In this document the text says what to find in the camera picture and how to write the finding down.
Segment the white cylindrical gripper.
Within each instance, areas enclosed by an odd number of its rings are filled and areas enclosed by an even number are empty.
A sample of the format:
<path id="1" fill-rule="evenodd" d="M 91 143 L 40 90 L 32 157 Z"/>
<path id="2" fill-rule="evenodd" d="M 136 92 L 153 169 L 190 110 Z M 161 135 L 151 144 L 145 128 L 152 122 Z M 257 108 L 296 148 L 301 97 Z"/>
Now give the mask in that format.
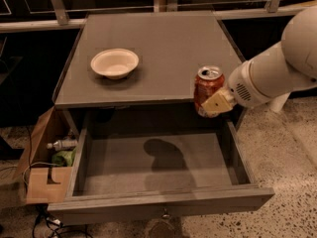
<path id="1" fill-rule="evenodd" d="M 221 87 L 201 106 L 207 113 L 225 113 L 238 103 L 256 107 L 272 100 L 269 95 L 268 74 L 253 61 L 247 60 L 229 76 L 227 87 Z"/>

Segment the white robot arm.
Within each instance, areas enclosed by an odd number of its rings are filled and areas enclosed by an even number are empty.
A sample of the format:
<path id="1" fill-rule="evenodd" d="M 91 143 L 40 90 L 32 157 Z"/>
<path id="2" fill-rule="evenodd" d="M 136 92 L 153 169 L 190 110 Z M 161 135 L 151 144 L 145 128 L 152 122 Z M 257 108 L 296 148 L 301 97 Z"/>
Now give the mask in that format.
<path id="1" fill-rule="evenodd" d="M 281 40 L 232 71 L 227 82 L 202 103 L 208 115 L 237 104 L 252 108 L 317 85 L 317 7 L 295 15 Z"/>

